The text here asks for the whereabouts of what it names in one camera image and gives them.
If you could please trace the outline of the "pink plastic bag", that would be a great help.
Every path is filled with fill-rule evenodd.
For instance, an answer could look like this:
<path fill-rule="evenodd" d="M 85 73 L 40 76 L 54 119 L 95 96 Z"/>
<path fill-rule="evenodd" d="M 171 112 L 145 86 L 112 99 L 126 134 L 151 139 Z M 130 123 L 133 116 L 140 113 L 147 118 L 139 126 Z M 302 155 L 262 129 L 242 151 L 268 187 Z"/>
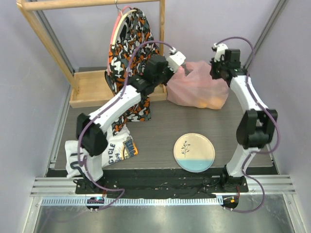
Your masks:
<path fill-rule="evenodd" d="M 222 79 L 213 80 L 211 66 L 205 61 L 191 62 L 193 71 L 185 75 L 182 66 L 167 83 L 167 100 L 188 107 L 196 107 L 198 100 L 211 97 L 227 99 L 229 88 Z"/>

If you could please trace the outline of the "orange fake fruit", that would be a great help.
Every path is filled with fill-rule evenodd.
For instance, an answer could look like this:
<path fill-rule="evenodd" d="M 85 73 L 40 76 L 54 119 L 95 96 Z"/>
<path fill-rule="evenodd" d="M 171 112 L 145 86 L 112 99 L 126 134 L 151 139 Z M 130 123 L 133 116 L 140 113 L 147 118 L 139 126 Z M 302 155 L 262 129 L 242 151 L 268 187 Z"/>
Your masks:
<path fill-rule="evenodd" d="M 223 107 L 226 102 L 226 98 L 219 98 L 219 97 L 211 97 L 207 99 L 198 100 L 197 108 L 208 108 L 213 110 L 219 110 Z"/>

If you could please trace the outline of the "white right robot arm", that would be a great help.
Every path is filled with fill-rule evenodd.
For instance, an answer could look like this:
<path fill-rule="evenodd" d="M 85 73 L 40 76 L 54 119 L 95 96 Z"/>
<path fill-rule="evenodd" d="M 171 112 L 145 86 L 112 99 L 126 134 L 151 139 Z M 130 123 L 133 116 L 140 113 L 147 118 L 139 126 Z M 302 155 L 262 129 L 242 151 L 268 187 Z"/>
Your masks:
<path fill-rule="evenodd" d="M 227 83 L 244 112 L 236 131 L 237 148 L 219 180 L 222 190 L 233 192 L 245 184 L 244 172 L 254 156 L 272 141 L 278 114 L 259 98 L 247 69 L 241 66 L 239 49 L 218 44 L 212 50 L 215 52 L 210 61 L 212 79 Z"/>

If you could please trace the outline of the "wooden clothes rack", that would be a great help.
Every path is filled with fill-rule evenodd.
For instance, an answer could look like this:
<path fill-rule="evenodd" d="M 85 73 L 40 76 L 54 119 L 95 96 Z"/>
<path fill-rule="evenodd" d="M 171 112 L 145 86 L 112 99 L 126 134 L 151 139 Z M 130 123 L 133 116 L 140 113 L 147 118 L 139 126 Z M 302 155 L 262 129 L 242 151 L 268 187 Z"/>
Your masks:
<path fill-rule="evenodd" d="M 67 81 L 73 88 L 69 94 L 69 104 L 73 108 L 94 107 L 103 105 L 112 98 L 112 93 L 104 80 L 104 71 L 82 71 L 74 72 L 69 63 L 65 61 L 65 56 L 56 47 L 56 42 L 44 29 L 44 23 L 38 20 L 34 11 L 70 9 L 80 7 L 93 7 L 114 5 L 116 3 L 142 3 L 141 0 L 48 0 L 48 1 L 27 1 L 18 0 L 17 7 L 30 24 L 31 28 L 40 39 L 50 56 L 59 66 Z"/>

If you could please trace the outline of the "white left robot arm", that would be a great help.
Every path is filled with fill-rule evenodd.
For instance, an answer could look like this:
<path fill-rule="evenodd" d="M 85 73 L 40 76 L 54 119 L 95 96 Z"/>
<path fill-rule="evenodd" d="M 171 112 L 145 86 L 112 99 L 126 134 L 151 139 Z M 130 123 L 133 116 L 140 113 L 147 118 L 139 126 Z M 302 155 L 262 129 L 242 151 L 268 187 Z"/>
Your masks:
<path fill-rule="evenodd" d="M 100 193 L 104 186 L 100 179 L 103 176 L 101 154 L 108 146 L 108 128 L 130 107 L 152 94 L 158 85 L 166 85 L 185 60 L 185 56 L 179 51 L 169 57 L 151 56 L 144 71 L 131 76 L 110 101 L 89 115 L 80 114 L 77 117 L 78 148 L 87 151 L 82 163 L 85 177 L 88 178 L 86 187 L 92 193 Z"/>

